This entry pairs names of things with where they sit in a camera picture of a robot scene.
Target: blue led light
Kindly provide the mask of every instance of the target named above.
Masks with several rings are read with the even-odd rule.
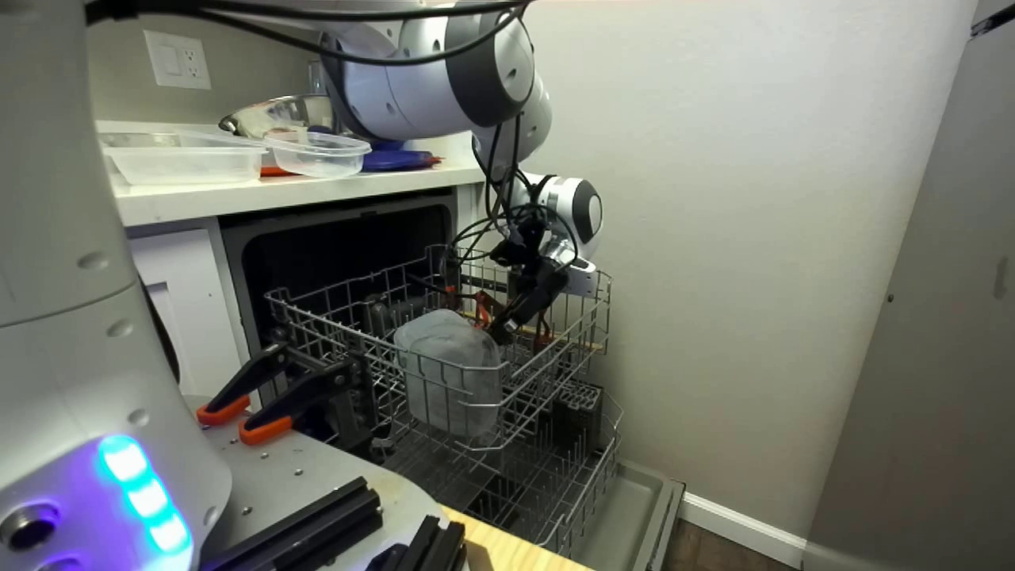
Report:
[[[121,495],[128,497],[134,519],[157,541],[160,556],[176,556],[190,548],[190,529],[180,511],[173,503],[146,449],[128,434],[110,434],[110,436],[103,436],[100,458],[103,458],[103,466],[116,474]]]

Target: dishwasher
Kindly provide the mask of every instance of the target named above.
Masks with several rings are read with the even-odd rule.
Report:
[[[560,296],[491,363],[398,348],[398,329],[433,312],[490,323],[510,284],[483,259],[447,271],[458,206],[436,191],[222,219],[252,348],[356,363],[356,401],[320,410],[309,434],[368,431],[356,452],[569,558],[662,568],[682,485],[620,460],[623,414],[592,373],[610,348],[607,271],[592,296]]]

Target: dishwasher rack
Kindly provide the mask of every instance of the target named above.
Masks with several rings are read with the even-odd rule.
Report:
[[[607,352],[612,282],[599,277],[592,296],[560,296],[538,327],[515,332],[496,363],[400,352],[398,327],[437,308],[490,323],[475,296],[506,296],[510,284],[503,267],[486,263],[468,263],[447,280],[443,259],[443,250],[430,250],[301,296],[272,288],[267,302],[275,340],[318,363],[364,358],[381,419],[400,414],[410,401],[420,422],[443,427],[462,449],[508,449],[591,358]]]
[[[368,373],[374,460],[458,511],[578,556],[617,482],[620,431],[607,391],[588,380],[610,345],[612,282],[599,277],[592,296],[560,296],[498,363],[458,363],[400,352],[393,332],[442,308],[483,327],[491,314],[479,298],[506,298],[510,277],[490,263],[462,263],[452,280],[443,270],[437,246],[313,292],[275,288],[267,296],[275,340],[312,363],[356,361]],[[460,431],[462,419],[490,431]]]

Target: baseboard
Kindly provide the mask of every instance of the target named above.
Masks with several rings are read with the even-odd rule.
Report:
[[[780,563],[801,568],[805,540],[786,529],[776,529],[765,519],[731,511],[727,503],[707,500],[700,495],[684,490],[682,519],[727,535],[751,552],[763,552]]]

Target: floor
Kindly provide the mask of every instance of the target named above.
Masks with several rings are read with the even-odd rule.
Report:
[[[676,522],[665,571],[791,571],[693,522]]]

